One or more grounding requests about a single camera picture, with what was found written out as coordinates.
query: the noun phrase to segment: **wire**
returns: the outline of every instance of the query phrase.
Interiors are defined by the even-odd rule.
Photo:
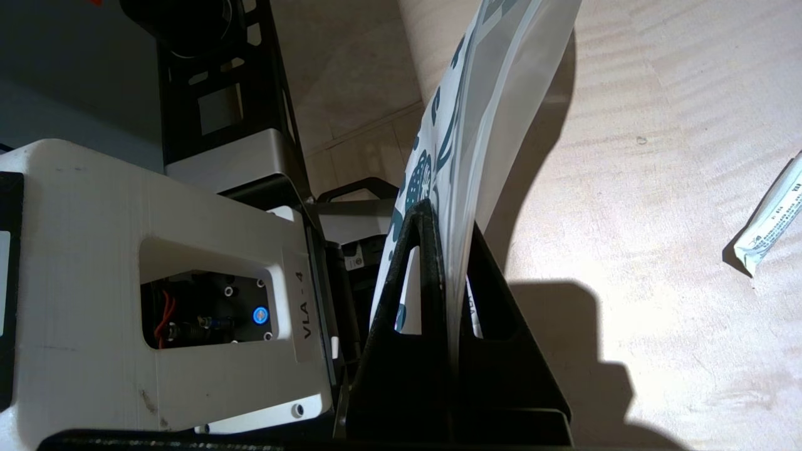
[[[176,300],[175,298],[171,298],[165,290],[162,290],[161,293],[164,295],[164,313],[162,314],[161,323],[159,323],[153,331],[153,336],[159,340],[159,349],[164,349],[162,329],[168,324],[172,313],[176,310]]]

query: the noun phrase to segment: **white plastic bag with blue pattern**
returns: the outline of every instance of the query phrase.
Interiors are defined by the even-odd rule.
[[[502,168],[506,165],[508,173],[560,62],[580,2],[482,2],[424,111],[404,183],[395,201],[371,321],[404,215],[411,206],[428,197],[438,216],[449,349],[452,357],[456,355],[468,249],[480,186],[483,192],[495,193],[497,199],[506,178],[481,180],[488,145],[493,146],[494,159],[505,159],[492,164]],[[504,132],[494,135],[494,127],[503,128]],[[504,149],[503,155],[496,153],[500,148]],[[417,253],[413,251],[407,261],[402,305],[396,321],[396,329],[402,333],[420,333],[417,265]],[[472,313],[474,332],[480,335],[474,308]]]

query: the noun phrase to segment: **wooden table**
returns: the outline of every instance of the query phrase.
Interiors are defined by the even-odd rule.
[[[401,7],[449,24],[409,33],[418,63],[476,2]],[[800,25],[793,1],[583,2],[485,233],[578,445],[802,448],[802,219],[754,278],[725,262],[802,148]]]

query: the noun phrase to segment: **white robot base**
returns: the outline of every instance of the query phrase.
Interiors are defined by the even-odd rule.
[[[61,140],[24,177],[12,404],[0,449],[67,429],[234,433],[331,406],[304,226]],[[155,349],[140,286],[189,271],[266,283],[270,341]]]

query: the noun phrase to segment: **small packet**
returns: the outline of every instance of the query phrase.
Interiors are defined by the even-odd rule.
[[[802,152],[798,153],[766,197],[757,213],[733,245],[735,256],[752,276],[755,269],[780,239],[802,208]]]

